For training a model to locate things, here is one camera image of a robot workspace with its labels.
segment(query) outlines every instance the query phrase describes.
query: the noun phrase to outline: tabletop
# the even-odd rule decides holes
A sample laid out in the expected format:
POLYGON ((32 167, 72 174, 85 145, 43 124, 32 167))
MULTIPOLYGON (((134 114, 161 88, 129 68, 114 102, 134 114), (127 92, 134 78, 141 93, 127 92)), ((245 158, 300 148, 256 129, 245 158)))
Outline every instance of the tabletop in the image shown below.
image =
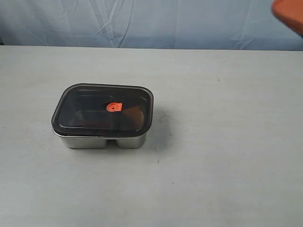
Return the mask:
POLYGON ((0 226, 303 225, 303 52, 0 47, 0 226), (52 132, 76 83, 154 94, 139 149, 52 132))

